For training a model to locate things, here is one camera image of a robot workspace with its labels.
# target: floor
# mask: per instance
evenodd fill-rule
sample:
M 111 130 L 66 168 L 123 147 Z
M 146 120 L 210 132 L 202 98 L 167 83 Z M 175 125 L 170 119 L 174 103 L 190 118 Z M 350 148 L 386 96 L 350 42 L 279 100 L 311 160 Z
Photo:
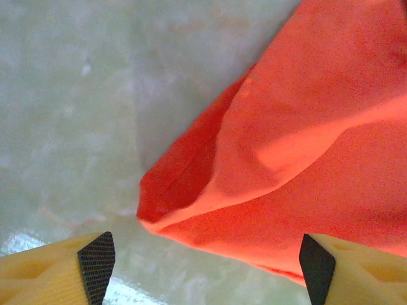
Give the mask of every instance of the floor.
M 145 232 L 138 181 L 299 0 L 0 0 L 0 255 L 111 231 L 104 304 L 310 304 Z

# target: gray tile floor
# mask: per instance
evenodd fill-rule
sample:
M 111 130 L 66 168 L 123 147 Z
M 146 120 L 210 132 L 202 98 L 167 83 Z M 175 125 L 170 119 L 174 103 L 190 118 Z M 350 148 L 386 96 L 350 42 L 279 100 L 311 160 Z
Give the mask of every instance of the gray tile floor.
M 309 304 L 145 232 L 138 181 L 299 0 L 0 0 L 0 255 L 112 231 L 105 304 Z

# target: red fabric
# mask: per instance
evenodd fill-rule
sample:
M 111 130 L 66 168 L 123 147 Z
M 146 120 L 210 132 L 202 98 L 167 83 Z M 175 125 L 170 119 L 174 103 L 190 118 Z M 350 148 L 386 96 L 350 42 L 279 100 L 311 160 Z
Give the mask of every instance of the red fabric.
M 407 256 L 407 23 L 305 0 L 141 181 L 144 227 L 304 285 L 304 233 Z

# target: black rubber tip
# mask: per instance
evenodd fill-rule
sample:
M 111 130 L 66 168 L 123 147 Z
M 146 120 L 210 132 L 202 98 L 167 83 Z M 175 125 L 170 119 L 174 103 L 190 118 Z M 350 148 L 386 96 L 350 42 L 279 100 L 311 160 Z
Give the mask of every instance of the black rubber tip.
M 116 261 L 112 233 L 105 232 L 78 252 L 89 305 L 102 305 Z
M 304 234 L 300 264 L 311 304 L 324 305 L 335 271 L 335 258 L 310 235 Z

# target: orange-red bag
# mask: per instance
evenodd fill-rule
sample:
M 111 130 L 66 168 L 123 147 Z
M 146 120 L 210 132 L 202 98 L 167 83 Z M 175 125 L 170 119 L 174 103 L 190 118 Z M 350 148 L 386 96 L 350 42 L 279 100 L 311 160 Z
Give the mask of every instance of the orange-red bag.
M 144 227 L 304 285 L 304 233 L 407 256 L 407 12 L 305 0 L 141 181 Z

